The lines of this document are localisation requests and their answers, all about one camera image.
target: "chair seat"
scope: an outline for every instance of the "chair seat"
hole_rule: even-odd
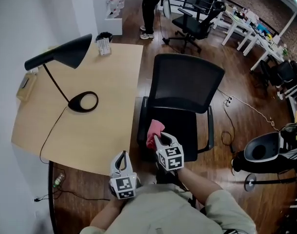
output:
[[[186,27],[184,27],[183,18],[184,18],[184,16],[174,19],[174,20],[172,20],[172,23],[174,25],[178,26],[179,28],[181,28],[184,33],[185,32],[189,33],[192,36],[196,37],[197,39],[200,39],[198,37],[201,32],[200,31],[200,22],[196,21],[193,17],[187,17]]]
[[[178,142],[183,147],[185,162],[197,160],[198,142],[195,113],[185,110],[150,108],[146,121],[146,133],[149,130],[152,119],[163,123],[165,126],[164,131],[177,138]],[[148,156],[151,156],[152,150],[146,149],[142,150],[142,152],[147,152],[141,155],[144,157],[144,160],[150,160]]]

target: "white table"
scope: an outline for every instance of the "white table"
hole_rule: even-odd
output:
[[[247,30],[247,34],[244,38],[244,40],[240,43],[240,45],[238,46],[237,50],[240,50],[241,47],[245,44],[245,42],[248,40],[248,38],[250,37],[250,35],[254,32],[253,28],[246,24],[245,21],[243,19],[240,19],[238,17],[236,17],[232,12],[228,11],[228,10],[225,10],[224,13],[226,13],[231,19],[232,19],[232,25],[231,27],[228,29],[227,31],[227,36],[225,37],[224,41],[222,42],[222,45],[225,45],[226,42],[230,39],[231,35],[234,33],[236,27],[241,27],[241,28],[244,28],[245,30]],[[216,20],[216,23],[214,25],[214,29],[215,27],[217,26],[219,20],[221,19],[222,17],[222,12],[219,14],[217,20]]]
[[[249,45],[244,50],[243,54],[246,56],[249,51],[253,48],[253,46],[256,44],[256,42],[259,41],[261,43],[262,48],[265,49],[264,54],[259,58],[259,60],[252,66],[250,71],[255,70],[255,68],[258,66],[261,60],[266,60],[267,55],[273,56],[276,60],[283,62],[284,59],[281,54],[278,53],[278,50],[275,45],[273,45],[273,49],[269,47],[269,44],[266,39],[262,38],[259,34],[256,34],[256,36],[252,39],[252,41],[249,43]]]

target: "wooden floor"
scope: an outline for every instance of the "wooden floor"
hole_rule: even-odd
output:
[[[154,39],[141,40],[139,38],[140,25],[143,24],[141,0],[126,0],[123,11],[123,35],[114,37],[113,42],[140,44],[144,46],[139,75],[139,94],[136,98],[132,136],[130,143],[130,155],[135,171],[146,169],[147,164],[138,160],[138,146],[136,144],[136,132],[139,111],[143,96],[149,95],[154,57],[158,53],[175,52],[162,41],[158,12],[155,16]],[[161,16],[161,26],[164,37],[174,36],[176,27],[169,20]],[[233,34],[225,46],[221,43],[225,37],[223,29],[212,30],[207,39],[198,41],[202,52],[198,54],[196,49],[188,45],[186,54],[200,56],[225,70],[225,76],[219,88],[229,95],[234,95],[241,100],[257,108],[268,118],[271,117],[277,128],[281,128],[290,122],[286,101],[275,97],[275,89],[269,89],[266,96],[261,88],[255,88],[258,81],[249,73],[249,69],[262,55],[262,50],[255,47],[246,57],[237,51],[237,42],[242,37]],[[174,49],[180,50],[182,42],[170,42]],[[253,192],[247,193],[242,182],[248,175],[240,172],[233,176],[231,173],[232,154],[229,147],[221,142],[223,130],[232,131],[231,123],[222,109],[223,96],[216,92],[212,100],[214,116],[215,147],[209,152],[199,154],[198,160],[186,163],[186,166],[195,173],[206,176],[220,184],[229,191],[239,205],[252,217],[260,234],[271,234],[277,229],[279,221],[287,211],[291,200],[297,196],[296,184],[260,185]],[[243,150],[245,145],[259,135],[273,131],[271,125],[265,119],[249,107],[234,100],[226,109],[235,126],[234,146],[237,150]],[[197,115],[199,148],[205,146],[207,138],[206,115]],[[87,198],[109,198],[109,177],[91,174],[72,168],[58,165],[66,170],[67,178],[63,184],[64,190],[74,191]],[[294,176],[293,172],[281,175],[280,178]],[[257,175],[259,180],[277,179],[277,175]],[[91,219],[105,206],[104,201],[86,201],[71,194],[63,194],[55,200],[56,220],[59,233],[77,234],[88,226]]]

